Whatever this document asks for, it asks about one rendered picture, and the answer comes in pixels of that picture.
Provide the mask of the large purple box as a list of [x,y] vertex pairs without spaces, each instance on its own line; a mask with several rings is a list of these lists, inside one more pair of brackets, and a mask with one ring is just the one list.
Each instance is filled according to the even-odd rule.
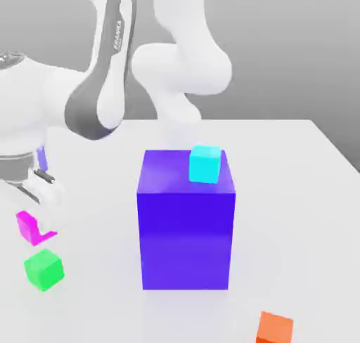
[[216,184],[188,179],[189,151],[146,150],[136,192],[145,290],[229,286],[236,189],[227,156]]

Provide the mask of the small green cube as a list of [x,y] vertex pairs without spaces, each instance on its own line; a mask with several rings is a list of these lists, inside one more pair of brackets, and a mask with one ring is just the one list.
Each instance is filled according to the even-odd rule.
[[27,279],[42,292],[59,283],[65,276],[62,259],[46,248],[25,260],[24,268]]

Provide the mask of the small magenta cube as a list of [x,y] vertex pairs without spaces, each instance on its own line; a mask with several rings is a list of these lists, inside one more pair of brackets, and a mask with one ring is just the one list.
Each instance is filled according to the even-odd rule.
[[25,210],[18,212],[15,217],[21,236],[33,247],[58,234],[56,231],[49,231],[48,233],[42,234],[39,230],[37,220]]

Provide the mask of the small cyan cube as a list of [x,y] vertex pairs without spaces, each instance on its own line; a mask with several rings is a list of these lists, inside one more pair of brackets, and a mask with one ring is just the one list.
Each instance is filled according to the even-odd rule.
[[217,183],[221,168],[221,148],[195,145],[189,155],[189,181]]

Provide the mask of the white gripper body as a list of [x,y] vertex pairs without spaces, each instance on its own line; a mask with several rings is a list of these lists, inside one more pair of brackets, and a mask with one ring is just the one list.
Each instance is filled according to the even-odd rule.
[[14,214],[26,211],[37,220],[40,231],[61,231],[67,226],[65,195],[51,188],[32,193],[0,181],[0,208],[8,208]]

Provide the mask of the small orange cube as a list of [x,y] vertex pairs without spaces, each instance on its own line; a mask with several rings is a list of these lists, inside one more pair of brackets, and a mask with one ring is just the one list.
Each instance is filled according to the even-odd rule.
[[292,319],[261,312],[256,343],[291,343],[292,336]]

